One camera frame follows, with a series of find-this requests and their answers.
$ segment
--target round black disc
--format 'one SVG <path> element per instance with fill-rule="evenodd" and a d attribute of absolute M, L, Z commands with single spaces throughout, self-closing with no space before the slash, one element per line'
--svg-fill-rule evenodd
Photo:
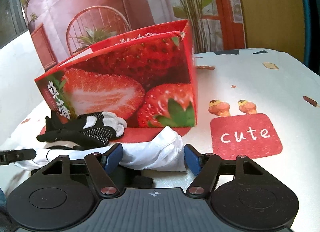
<path fill-rule="evenodd" d="M 245 185 L 235 181 L 213 191 L 211 205 L 227 223 L 253 231 L 291 225 L 299 208 L 296 195 L 284 185 Z"/>
<path fill-rule="evenodd" d="M 17 187 L 7 200 L 10 217 L 27 229 L 52 231 L 70 227 L 92 210 L 94 198 L 85 185 L 69 179 L 47 186 Z"/>

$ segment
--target plant pot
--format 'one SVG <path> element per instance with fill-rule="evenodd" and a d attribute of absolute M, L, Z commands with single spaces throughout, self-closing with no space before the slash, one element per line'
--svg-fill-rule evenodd
<path fill-rule="evenodd" d="M 36 29 L 36 25 L 35 25 L 35 22 L 34 22 L 34 21 L 31 21 L 31 22 L 28 24 L 28 29 L 29 29 L 29 32 L 30 32 L 30 33 L 33 33 L 33 31 Z"/>

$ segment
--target black clip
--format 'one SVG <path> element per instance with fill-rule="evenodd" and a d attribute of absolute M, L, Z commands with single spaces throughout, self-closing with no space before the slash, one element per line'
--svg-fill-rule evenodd
<path fill-rule="evenodd" d="M 0 151 L 0 165 L 8 165 L 18 161 L 32 160 L 36 157 L 34 149 Z"/>

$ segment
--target chair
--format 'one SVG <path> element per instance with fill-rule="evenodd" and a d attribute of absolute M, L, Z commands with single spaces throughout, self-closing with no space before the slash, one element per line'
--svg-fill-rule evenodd
<path fill-rule="evenodd" d="M 81 47 L 77 37 L 87 35 L 85 27 L 91 30 L 95 28 L 116 31 L 117 34 L 131 31 L 129 23 L 118 10 L 102 5 L 88 7 L 79 12 L 67 28 L 66 40 L 70 55 Z"/>

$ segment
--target metal screw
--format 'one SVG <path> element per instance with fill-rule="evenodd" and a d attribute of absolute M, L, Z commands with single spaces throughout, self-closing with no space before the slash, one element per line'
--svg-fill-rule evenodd
<path fill-rule="evenodd" d="M 200 195 L 202 193 L 204 193 L 204 188 L 202 187 L 191 187 L 189 189 L 189 192 L 193 195 Z"/>
<path fill-rule="evenodd" d="M 114 187 L 104 187 L 101 189 L 101 193 L 105 195 L 112 195 L 117 192 L 117 189 Z"/>

